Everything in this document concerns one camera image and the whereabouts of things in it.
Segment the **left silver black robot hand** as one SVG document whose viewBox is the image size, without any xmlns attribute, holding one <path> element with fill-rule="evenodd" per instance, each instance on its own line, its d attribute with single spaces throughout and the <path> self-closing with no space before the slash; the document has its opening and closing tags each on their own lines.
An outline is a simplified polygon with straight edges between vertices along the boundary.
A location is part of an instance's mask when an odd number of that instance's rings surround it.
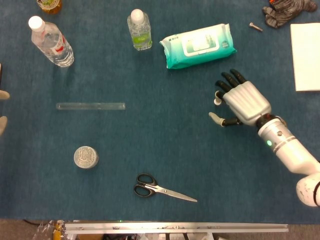
<svg viewBox="0 0 320 240">
<path fill-rule="evenodd" d="M 0 99 L 1 100 L 8 100 L 10 98 L 10 94 L 7 91 L 0 90 Z M 3 134 L 5 128 L 7 126 L 8 118 L 6 116 L 0 117 L 0 135 Z"/>
</svg>

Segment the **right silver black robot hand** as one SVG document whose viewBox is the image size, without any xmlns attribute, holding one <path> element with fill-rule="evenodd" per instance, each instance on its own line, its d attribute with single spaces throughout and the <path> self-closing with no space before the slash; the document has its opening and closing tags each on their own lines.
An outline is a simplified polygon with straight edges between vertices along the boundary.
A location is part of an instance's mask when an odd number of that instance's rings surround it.
<svg viewBox="0 0 320 240">
<path fill-rule="evenodd" d="M 231 69 L 229 73 L 222 72 L 221 75 L 226 81 L 216 81 L 215 85 L 220 87 L 221 91 L 215 93 L 215 99 L 226 103 L 235 117 L 225 119 L 209 112 L 209 117 L 216 124 L 221 127 L 242 124 L 254 126 L 259 118 L 271 114 L 272 107 L 269 101 L 240 72 Z"/>
</svg>

